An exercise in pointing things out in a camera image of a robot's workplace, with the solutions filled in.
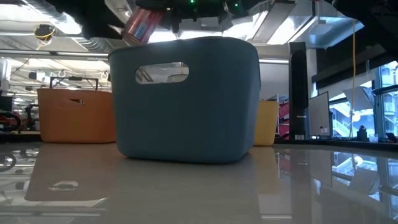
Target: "window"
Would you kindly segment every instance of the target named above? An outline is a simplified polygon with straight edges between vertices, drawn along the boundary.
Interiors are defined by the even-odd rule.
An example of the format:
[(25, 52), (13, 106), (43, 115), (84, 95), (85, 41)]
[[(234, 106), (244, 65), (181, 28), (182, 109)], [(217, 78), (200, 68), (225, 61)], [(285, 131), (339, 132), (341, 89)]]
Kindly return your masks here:
[[(334, 136), (349, 137), (350, 110), (351, 104), (348, 101), (330, 105), (330, 111), (333, 113), (332, 122)], [(368, 135), (374, 134), (373, 109), (354, 111), (353, 137), (356, 137), (356, 132), (361, 125), (366, 128)]]
[(346, 152), (335, 152), (334, 166), (332, 167), (332, 171), (348, 176), (354, 176), (353, 159), (354, 159), (355, 169), (360, 167), (367, 170), (377, 171), (377, 164), (375, 157), (365, 156), (360, 154), (351, 154)]
[(386, 133), (398, 136), (398, 91), (383, 94)]
[(396, 61), (380, 67), (382, 87), (398, 84), (398, 63)]

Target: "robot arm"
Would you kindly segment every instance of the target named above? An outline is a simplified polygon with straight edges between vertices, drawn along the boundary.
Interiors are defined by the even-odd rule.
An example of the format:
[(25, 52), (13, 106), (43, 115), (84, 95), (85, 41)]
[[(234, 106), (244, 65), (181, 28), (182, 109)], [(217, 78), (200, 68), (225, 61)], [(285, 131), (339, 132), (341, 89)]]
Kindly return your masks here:
[[(105, 37), (121, 39), (109, 25), (123, 28), (124, 23), (107, 7), (104, 0), (45, 0), (58, 12), (66, 12), (83, 26), (86, 38)], [(136, 5), (152, 10), (165, 11), (160, 25), (178, 32), (182, 19), (227, 16), (232, 19), (248, 15), (248, 10), (265, 0), (137, 0)]]

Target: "ceiling pipe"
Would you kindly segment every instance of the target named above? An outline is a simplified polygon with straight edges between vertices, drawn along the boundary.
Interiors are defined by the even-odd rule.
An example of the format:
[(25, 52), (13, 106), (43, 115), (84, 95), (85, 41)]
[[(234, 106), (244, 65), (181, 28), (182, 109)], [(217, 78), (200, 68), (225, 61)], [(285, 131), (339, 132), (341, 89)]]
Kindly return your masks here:
[[(91, 85), (76, 85), (72, 83), (68, 83), (69, 85), (57, 85), (57, 88), (71, 88), (71, 87), (77, 87), (77, 88), (87, 88), (87, 89), (92, 89), (93, 87)], [(10, 83), (10, 86), (19, 86), (19, 87), (26, 87), (26, 86), (31, 86), (31, 87), (49, 87), (49, 84), (22, 84), (22, 83)], [(99, 86), (98, 89), (104, 89), (104, 90), (110, 90), (112, 89), (111, 86)]]
[(34, 35), (34, 33), (32, 31), (0, 30), (0, 35), (27, 36), (27, 35)]
[[(66, 13), (59, 13), (56, 8), (45, 0), (22, 0), (30, 8), (48, 17), (49, 21), (65, 34), (81, 34), (81, 26), (75, 22), (72, 16)], [(76, 43), (90, 52), (110, 53), (113, 47), (105, 40), (97, 37), (90, 40), (84, 37), (73, 37)]]

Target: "ceiling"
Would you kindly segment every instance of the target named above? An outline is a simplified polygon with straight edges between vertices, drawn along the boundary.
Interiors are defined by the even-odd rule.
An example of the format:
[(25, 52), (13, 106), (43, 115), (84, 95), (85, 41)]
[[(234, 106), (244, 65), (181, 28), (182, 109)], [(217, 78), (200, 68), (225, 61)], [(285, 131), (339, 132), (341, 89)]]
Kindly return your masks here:
[[(0, 11), (2, 12), (0, 14), (0, 57), (5, 58), (12, 66), (9, 95), (16, 93), (21, 97), (34, 97), (35, 89), (47, 87), (49, 77), (57, 77), (59, 73), (63, 75), (62, 72), (65, 72), (66, 77), (98, 78), (100, 90), (110, 91), (111, 83), (107, 79), (109, 65), (106, 59), (104, 60), (106, 57), (98, 60), (96, 57), (66, 60), (68, 58), (2, 54), (1, 50), (36, 50), (39, 48), (40, 51), (106, 54), (114, 49), (127, 46), (124, 41), (85, 40), (80, 35), (65, 34), (57, 29), (51, 43), (42, 45), (33, 35), (34, 29), (40, 24), (53, 26), (54, 23), (47, 16), (29, 6), (11, 3), (15, 2), (0, 0)], [(134, 9), (134, 2), (130, 0), (127, 2), (126, 0), (106, 0), (106, 3), (122, 21), (126, 21), (131, 9)], [(255, 45), (260, 58), (287, 60), (289, 58), (288, 50), (284, 45), (287, 42), (305, 41), (307, 47), (325, 48), (352, 34), (353, 23), (350, 18), (343, 17), (326, 2), (322, 2), (318, 7), (319, 10), (314, 10), (314, 6), (308, 0), (268, 2), (265, 6), (258, 6), (250, 12), (251, 16), (248, 17), (248, 20), (251, 22), (237, 24), (224, 32), (220, 31), (220, 27), (224, 24), (219, 25), (217, 18), (198, 19), (196, 22), (184, 20), (180, 25), (181, 32), (178, 35), (159, 28), (152, 34), (149, 42), (190, 39), (209, 35), (235, 37)], [(63, 27), (63, 30), (72, 28), (73, 26)], [(360, 28), (362, 28), (362, 24), (357, 23), (356, 29)], [(46, 78), (41, 80), (29, 78), (29, 73), (38, 71), (39, 73), (43, 72)], [(168, 76), (175, 71), (167, 71), (162, 68), (152, 69), (151, 72), (157, 77), (156, 80), (166, 80), (161, 76)], [(91, 85), (88, 82), (64, 80), (59, 87), (92, 89)]]

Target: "glass wall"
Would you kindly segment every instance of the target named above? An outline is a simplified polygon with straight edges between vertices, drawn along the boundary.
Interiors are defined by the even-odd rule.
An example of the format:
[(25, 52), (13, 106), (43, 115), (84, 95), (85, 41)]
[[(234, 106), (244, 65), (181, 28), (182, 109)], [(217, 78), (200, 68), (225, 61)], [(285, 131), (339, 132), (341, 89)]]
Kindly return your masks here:
[[(372, 81), (368, 81), (361, 85), (363, 88), (372, 88)], [(344, 99), (345, 95), (340, 94), (330, 100)], [(330, 111), (333, 113), (333, 136), (335, 137), (349, 137), (350, 130), (350, 111), (351, 104), (345, 98), (341, 103), (334, 103), (329, 106)], [(375, 134), (374, 130), (374, 111), (373, 109), (359, 110), (353, 112), (353, 137), (356, 137), (356, 132), (359, 127), (363, 125), (368, 134)]]
[(384, 128), (398, 136), (398, 91), (383, 94)]
[(398, 136), (398, 91), (394, 88), (398, 85), (398, 63), (394, 61), (381, 66), (380, 77), (382, 89), (389, 87), (382, 93), (384, 130)]
[[(375, 114), (374, 108), (354, 111), (354, 137), (356, 137), (356, 132), (361, 125), (367, 129), (368, 134), (378, 134), (382, 138), (386, 138), (386, 133), (393, 133), (398, 136), (398, 62), (394, 61), (380, 66), (376, 71), (375, 85), (372, 85), (372, 81), (369, 81), (361, 86), (366, 88), (367, 91), (374, 92), (375, 99), (378, 98), (378, 103), (382, 105), (382, 110), (379, 110), (377, 114)], [(330, 111), (333, 113), (333, 135), (349, 137), (350, 103), (343, 93), (330, 100), (334, 102), (330, 103)], [(383, 133), (376, 133), (375, 122), (377, 122), (377, 126), (384, 127)]]
[(380, 67), (382, 87), (389, 87), (398, 84), (397, 69), (398, 63), (395, 61)]

